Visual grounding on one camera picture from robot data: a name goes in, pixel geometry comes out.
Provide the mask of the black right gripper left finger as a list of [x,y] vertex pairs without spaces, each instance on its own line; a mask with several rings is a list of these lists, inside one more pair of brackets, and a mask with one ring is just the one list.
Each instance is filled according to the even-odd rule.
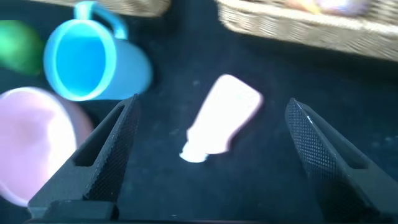
[[29,201],[32,217],[112,217],[138,123],[138,96],[120,101]]

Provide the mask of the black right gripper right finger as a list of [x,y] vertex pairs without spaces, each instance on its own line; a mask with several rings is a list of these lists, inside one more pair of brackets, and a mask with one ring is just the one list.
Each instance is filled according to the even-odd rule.
[[328,222],[397,223],[397,182],[311,107],[291,98],[285,120]]

